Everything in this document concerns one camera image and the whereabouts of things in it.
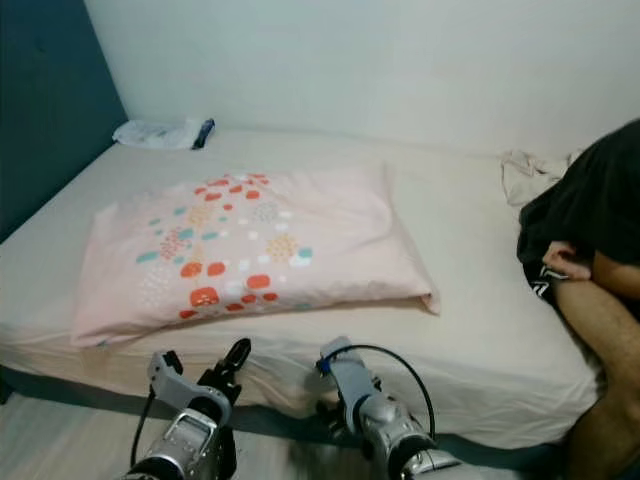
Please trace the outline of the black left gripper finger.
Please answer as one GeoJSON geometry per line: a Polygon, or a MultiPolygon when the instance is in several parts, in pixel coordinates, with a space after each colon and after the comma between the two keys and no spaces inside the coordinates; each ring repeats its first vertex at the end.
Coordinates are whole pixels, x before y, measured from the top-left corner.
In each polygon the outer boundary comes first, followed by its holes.
{"type": "Polygon", "coordinates": [[[242,369],[247,357],[250,356],[251,349],[250,338],[238,339],[221,360],[221,375],[228,379],[236,378],[237,372],[242,369]]]}

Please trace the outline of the person's bare hand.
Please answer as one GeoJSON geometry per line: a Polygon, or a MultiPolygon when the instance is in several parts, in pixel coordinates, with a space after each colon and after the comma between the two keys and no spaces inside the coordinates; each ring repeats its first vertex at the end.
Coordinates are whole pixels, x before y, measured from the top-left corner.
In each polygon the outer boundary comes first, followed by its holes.
{"type": "Polygon", "coordinates": [[[541,262],[545,269],[570,280],[589,280],[593,275],[589,261],[582,262],[571,243],[550,242],[541,262]]]}

